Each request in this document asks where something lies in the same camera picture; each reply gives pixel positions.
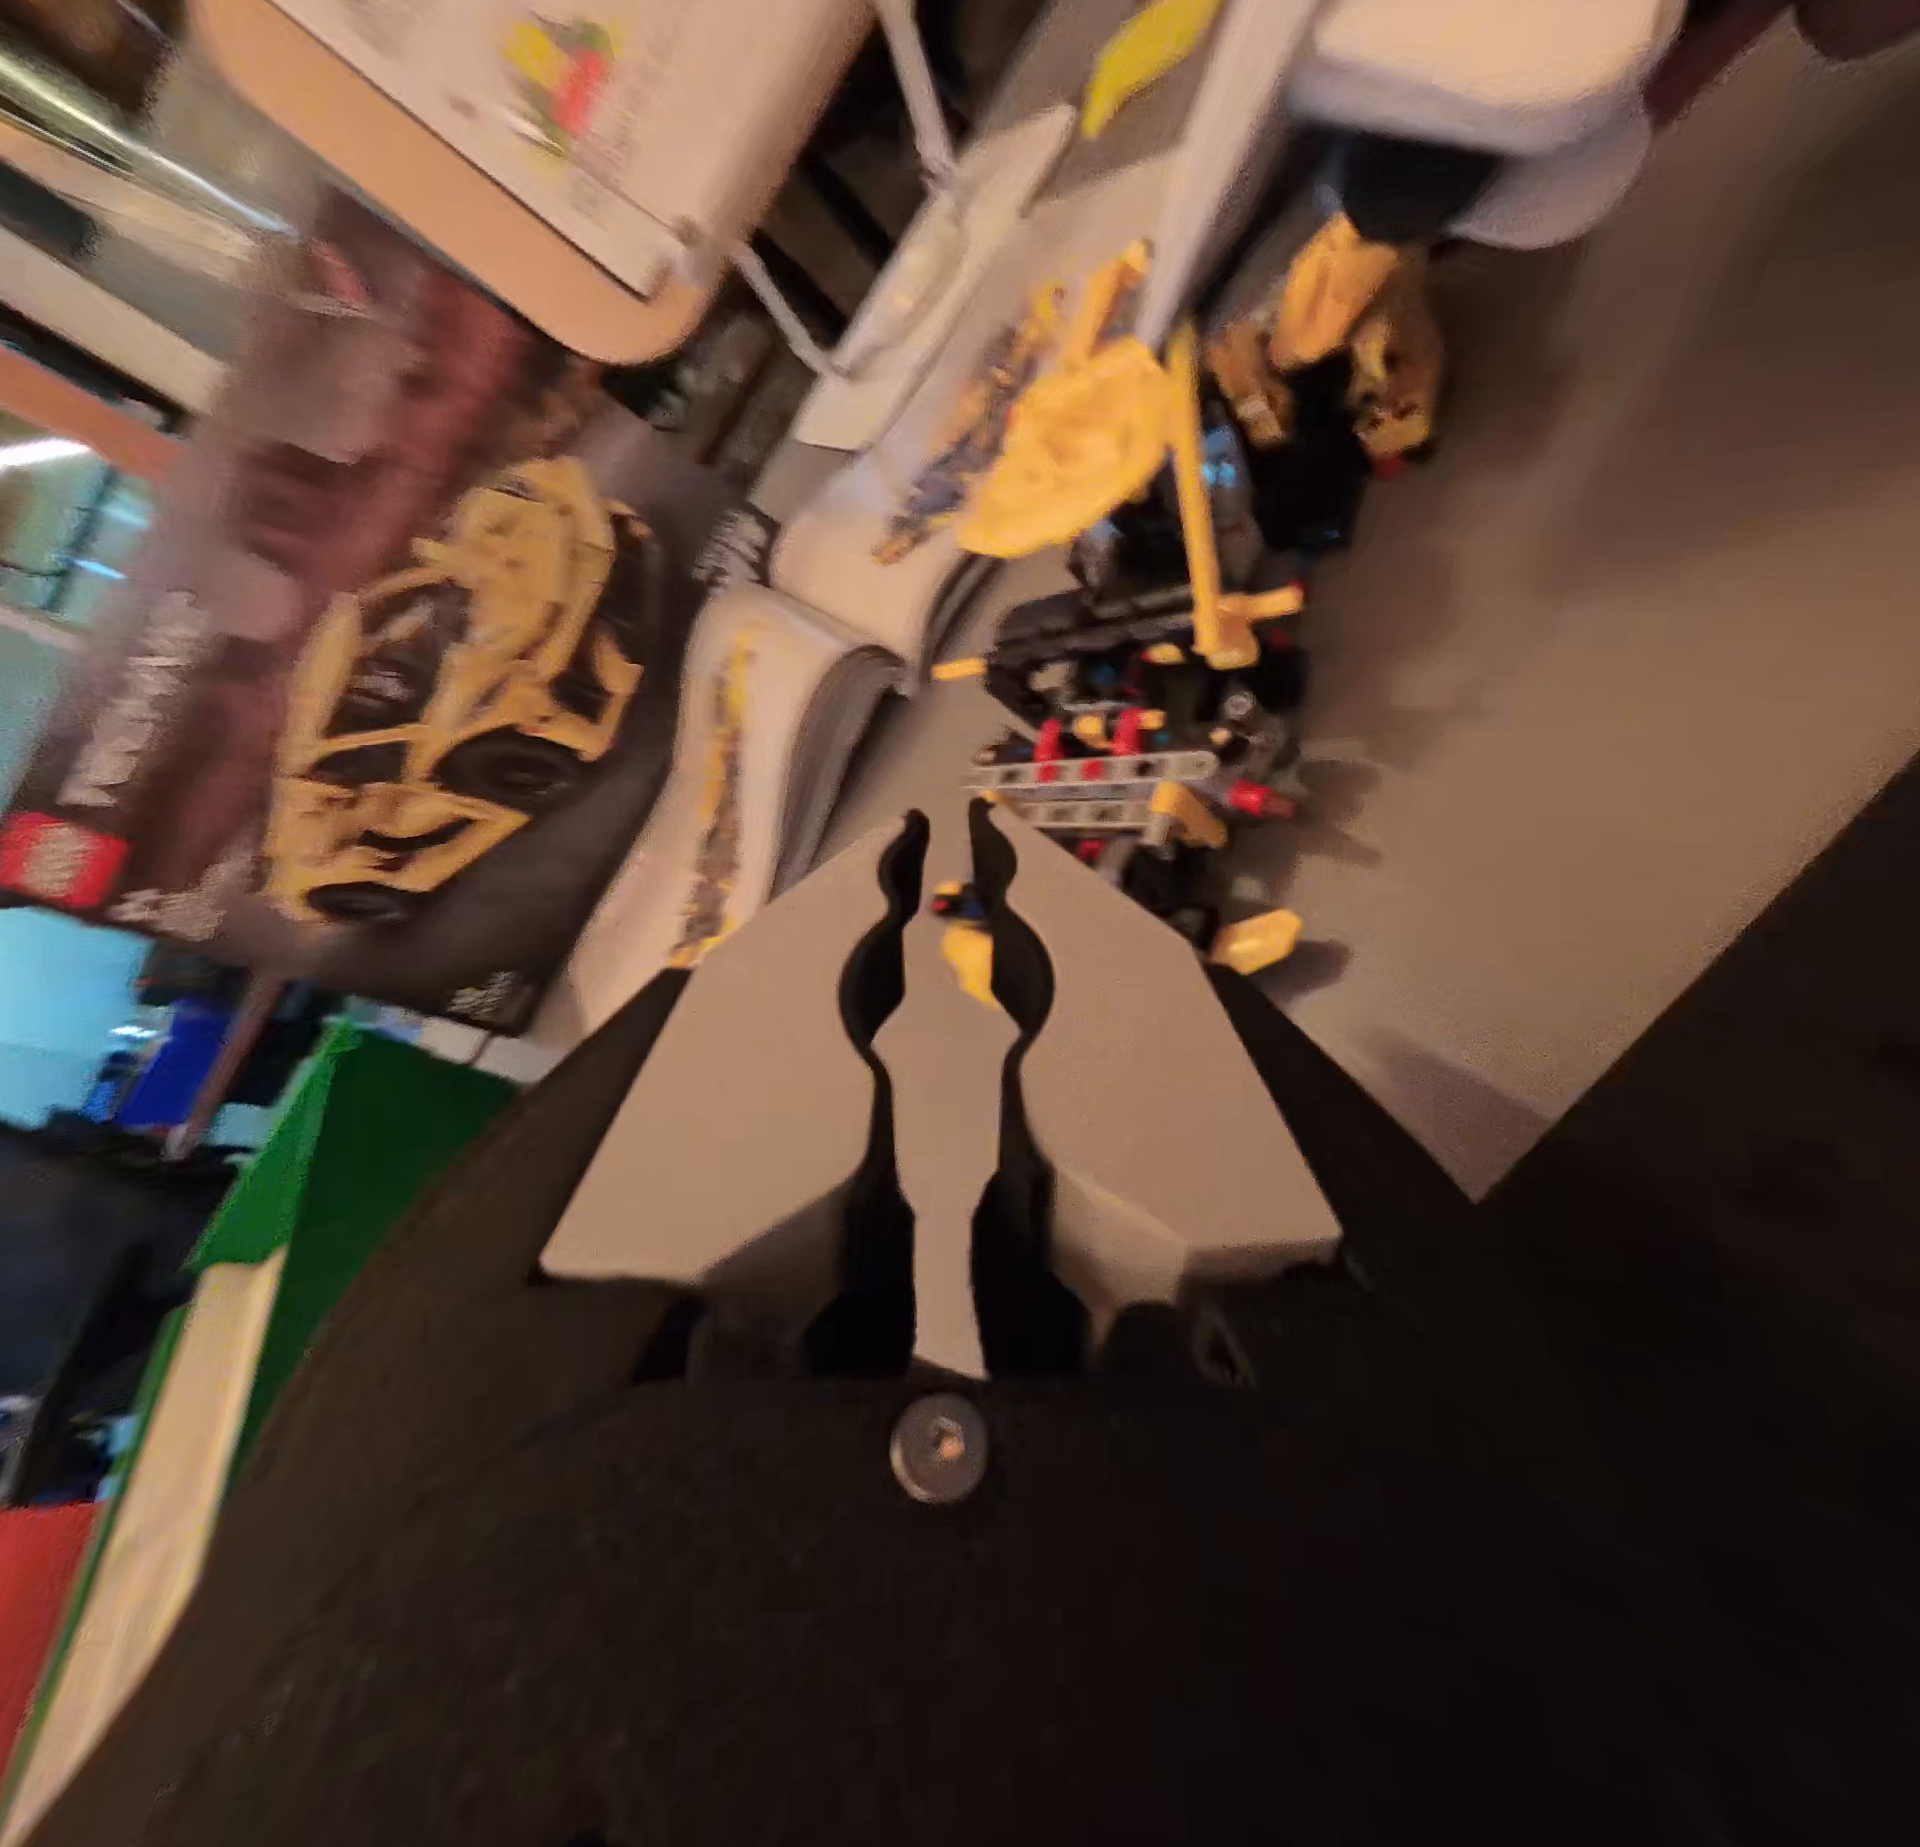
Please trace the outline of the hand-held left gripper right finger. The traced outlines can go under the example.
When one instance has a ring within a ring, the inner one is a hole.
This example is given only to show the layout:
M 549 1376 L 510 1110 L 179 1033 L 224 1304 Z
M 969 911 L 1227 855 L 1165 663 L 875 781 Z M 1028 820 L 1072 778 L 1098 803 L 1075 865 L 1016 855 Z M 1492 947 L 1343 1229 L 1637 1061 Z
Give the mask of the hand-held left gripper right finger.
M 971 838 L 1014 1026 L 971 1229 L 978 1339 L 1090 1346 L 1136 1307 L 1335 1261 L 1335 1212 L 1204 957 L 1008 807 L 975 803 Z

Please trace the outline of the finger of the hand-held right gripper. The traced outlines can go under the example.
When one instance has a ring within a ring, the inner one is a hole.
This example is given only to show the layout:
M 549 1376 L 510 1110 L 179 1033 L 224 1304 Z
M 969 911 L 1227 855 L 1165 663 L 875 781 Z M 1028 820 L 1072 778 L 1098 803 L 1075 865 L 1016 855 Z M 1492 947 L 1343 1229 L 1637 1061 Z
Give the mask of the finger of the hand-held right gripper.
M 1244 204 L 1284 93 L 1325 0 L 1226 0 L 1180 139 L 1170 152 L 1145 277 L 1145 346 L 1162 350 Z

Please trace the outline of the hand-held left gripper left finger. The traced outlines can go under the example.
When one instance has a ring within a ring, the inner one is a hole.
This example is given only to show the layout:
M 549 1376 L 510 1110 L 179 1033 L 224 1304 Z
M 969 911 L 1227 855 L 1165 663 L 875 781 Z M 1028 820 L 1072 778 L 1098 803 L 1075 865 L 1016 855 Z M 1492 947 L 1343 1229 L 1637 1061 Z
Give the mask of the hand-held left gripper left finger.
M 903 998 L 929 822 L 907 811 L 682 971 L 539 1255 L 798 1346 L 915 1345 L 915 1213 L 875 1033 Z

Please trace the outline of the yellow toy brick model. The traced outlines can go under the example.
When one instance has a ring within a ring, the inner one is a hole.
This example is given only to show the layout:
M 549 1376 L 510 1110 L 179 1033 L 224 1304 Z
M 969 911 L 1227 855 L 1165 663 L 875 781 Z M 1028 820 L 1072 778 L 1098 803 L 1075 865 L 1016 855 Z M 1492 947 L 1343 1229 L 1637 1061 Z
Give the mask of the yellow toy brick model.
M 1151 252 L 1122 252 L 1053 364 L 1002 384 L 995 448 L 956 507 L 964 554 L 1060 548 L 1072 586 L 947 660 L 1004 724 L 965 790 L 1137 904 L 1212 967 L 1261 976 L 1302 921 L 1224 908 L 1235 838 L 1290 824 L 1317 566 L 1368 484 L 1422 460 L 1443 390 L 1426 242 L 1335 211 L 1254 304 L 1152 350 L 1122 324 Z

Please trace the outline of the green box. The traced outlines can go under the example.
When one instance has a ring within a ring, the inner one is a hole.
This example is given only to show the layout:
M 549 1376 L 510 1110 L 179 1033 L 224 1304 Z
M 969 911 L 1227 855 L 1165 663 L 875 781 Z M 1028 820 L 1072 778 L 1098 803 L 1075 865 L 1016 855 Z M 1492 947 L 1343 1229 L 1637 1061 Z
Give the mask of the green box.
M 8 1731 L 4 1843 L 25 1843 L 133 1697 L 323 1320 L 419 1192 L 517 1095 L 416 1045 L 338 1025 L 187 1258 L 87 1548 Z

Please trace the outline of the dark printed toy box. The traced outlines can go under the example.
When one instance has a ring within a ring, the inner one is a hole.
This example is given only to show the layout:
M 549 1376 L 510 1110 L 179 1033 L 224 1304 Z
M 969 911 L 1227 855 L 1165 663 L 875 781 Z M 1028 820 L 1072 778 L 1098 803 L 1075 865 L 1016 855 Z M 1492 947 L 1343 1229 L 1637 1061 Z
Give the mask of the dark printed toy box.
M 632 854 L 734 505 L 329 192 L 4 790 L 4 906 L 518 1035 Z

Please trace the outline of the black perforated panel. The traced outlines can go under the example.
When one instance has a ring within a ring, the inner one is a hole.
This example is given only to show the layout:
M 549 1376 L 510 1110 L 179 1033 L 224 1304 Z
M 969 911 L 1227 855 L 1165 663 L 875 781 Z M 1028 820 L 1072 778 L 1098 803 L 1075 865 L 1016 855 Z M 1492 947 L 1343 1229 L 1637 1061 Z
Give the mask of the black perforated panel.
M 1635 1550 L 1676 1843 L 1917 1841 L 1917 763 L 1489 1195 Z

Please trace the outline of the open instruction booklet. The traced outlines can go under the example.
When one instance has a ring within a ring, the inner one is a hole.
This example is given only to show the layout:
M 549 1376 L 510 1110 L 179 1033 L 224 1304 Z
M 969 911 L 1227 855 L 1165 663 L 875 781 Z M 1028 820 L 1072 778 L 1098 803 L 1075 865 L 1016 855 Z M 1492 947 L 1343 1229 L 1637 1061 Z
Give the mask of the open instruction booklet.
M 1031 386 L 1128 332 L 1145 238 L 1008 252 L 875 445 L 791 514 L 714 535 L 659 794 L 572 952 L 584 1005 L 691 967 L 809 872 L 882 702 L 915 693 L 994 566 L 964 514 Z

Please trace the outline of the beige rounded table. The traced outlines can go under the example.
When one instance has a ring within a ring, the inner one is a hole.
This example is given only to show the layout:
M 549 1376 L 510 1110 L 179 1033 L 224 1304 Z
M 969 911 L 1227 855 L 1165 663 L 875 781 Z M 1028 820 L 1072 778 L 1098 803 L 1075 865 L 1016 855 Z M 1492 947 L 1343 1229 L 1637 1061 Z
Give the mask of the beige rounded table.
M 219 75 L 550 341 L 684 346 L 880 0 L 188 0 Z

